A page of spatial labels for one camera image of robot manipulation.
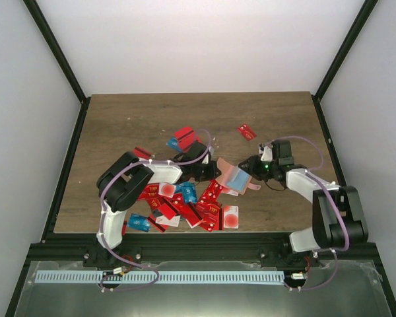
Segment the pink card holder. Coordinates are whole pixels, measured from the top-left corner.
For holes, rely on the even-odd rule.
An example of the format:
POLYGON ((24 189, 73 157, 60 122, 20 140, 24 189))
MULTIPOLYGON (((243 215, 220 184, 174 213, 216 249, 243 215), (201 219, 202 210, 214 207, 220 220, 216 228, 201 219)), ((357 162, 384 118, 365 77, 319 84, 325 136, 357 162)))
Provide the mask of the pink card holder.
POLYGON ((221 175, 216 177, 215 180, 228 190, 244 195, 247 190, 258 191, 261 189, 260 185, 251 182, 252 177, 247 172, 230 164, 223 158, 217 159, 216 167, 221 171, 221 175))

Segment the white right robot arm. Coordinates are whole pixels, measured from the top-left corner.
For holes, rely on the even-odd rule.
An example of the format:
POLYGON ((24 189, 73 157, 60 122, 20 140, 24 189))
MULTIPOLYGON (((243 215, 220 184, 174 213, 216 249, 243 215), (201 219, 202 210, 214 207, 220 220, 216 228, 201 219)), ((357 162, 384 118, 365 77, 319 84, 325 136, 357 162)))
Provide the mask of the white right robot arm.
POLYGON ((239 168, 258 181, 275 180, 312 204, 312 226, 292 232, 290 243, 280 249, 284 264, 298 264, 304 252, 346 251, 368 241, 358 190, 328 182, 306 166, 296 164, 290 141, 277 139, 270 145, 261 144, 259 154, 241 162, 239 168))

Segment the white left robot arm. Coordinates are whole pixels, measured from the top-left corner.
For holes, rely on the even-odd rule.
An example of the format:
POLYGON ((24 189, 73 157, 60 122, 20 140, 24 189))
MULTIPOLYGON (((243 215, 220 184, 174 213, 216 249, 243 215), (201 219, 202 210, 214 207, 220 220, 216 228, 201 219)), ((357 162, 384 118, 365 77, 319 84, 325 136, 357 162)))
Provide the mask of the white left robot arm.
POLYGON ((196 141, 188 152, 168 160, 142 158, 133 152, 123 153, 97 180, 101 205, 97 241, 102 246, 98 258, 113 267, 121 260, 122 227, 127 210, 149 185, 177 185, 194 179, 214 180, 222 175, 210 148, 196 141))

